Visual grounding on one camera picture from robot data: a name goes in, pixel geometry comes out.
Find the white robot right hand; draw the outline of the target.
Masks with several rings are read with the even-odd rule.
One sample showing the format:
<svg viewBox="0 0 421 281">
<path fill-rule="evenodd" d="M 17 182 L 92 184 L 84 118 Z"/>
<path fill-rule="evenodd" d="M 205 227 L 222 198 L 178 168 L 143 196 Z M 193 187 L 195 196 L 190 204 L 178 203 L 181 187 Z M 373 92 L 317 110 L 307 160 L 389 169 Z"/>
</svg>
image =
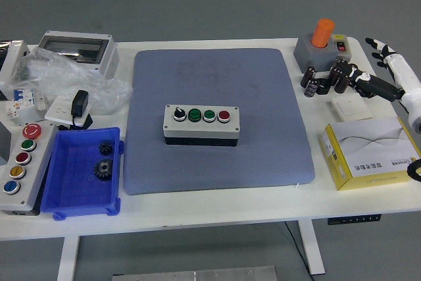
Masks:
<svg viewBox="0 0 421 281">
<path fill-rule="evenodd" d="M 387 44 L 376 39 L 366 38 L 377 51 L 373 56 L 380 60 L 380 65 L 386 67 L 394 79 L 391 85 L 386 81 L 352 68 L 349 77 L 358 89 L 363 92 L 378 95 L 388 101 L 400 101 L 409 114 L 409 123 L 413 130 L 420 125 L 420 81 L 405 58 Z"/>
</svg>

